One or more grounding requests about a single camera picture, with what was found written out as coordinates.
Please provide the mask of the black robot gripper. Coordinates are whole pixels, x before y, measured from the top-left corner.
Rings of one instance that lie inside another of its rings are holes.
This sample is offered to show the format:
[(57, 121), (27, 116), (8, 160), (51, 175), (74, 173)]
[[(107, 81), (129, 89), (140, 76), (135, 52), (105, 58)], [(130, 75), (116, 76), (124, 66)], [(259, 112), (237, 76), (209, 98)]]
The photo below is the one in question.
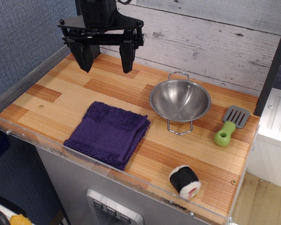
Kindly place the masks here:
[(115, 0), (77, 0), (75, 3), (78, 15), (60, 19), (57, 26), (62, 29), (63, 39), (71, 38), (67, 41), (68, 47), (80, 69), (88, 73), (92, 67), (89, 45), (120, 45), (123, 72), (131, 72), (135, 49), (144, 45), (144, 22), (122, 15)]

